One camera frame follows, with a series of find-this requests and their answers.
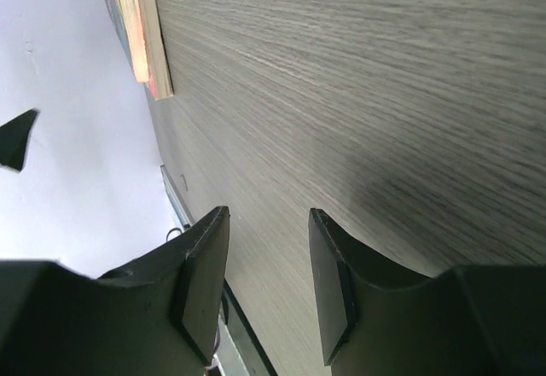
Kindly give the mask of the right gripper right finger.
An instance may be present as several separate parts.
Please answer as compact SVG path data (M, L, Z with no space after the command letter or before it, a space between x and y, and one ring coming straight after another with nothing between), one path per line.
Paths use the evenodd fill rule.
M439 280L396 263L309 212L311 267L327 367L439 365Z

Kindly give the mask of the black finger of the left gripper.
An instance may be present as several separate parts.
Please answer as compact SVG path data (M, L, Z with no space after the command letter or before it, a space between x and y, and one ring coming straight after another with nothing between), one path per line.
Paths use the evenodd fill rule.
M29 109L1 126L1 166L16 172L23 170L29 137L38 115L36 108Z

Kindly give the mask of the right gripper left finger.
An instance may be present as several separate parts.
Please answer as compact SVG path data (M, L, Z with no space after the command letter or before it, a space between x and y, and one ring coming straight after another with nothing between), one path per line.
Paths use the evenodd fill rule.
M202 362L212 363L229 250L229 208L217 206L176 238L99 277L131 284L174 276L168 320Z

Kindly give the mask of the blue nineteen eighty-four book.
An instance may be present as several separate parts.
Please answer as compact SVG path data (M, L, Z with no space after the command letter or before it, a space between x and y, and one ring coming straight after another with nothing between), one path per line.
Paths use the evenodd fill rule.
M104 0L104 1L107 6L107 11L110 16L110 20L113 23L113 27L117 33L117 36L119 38L123 51L125 52L125 56L129 62L131 70L134 70L129 38L127 36L127 32L125 29L123 16L121 14L121 7L119 6L119 0Z

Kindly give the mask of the red paperback book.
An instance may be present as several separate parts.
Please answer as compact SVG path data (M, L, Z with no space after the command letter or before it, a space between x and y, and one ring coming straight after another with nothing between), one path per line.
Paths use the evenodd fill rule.
M156 0L139 0L142 29L148 57L148 90L156 101L173 97L171 73L167 61Z

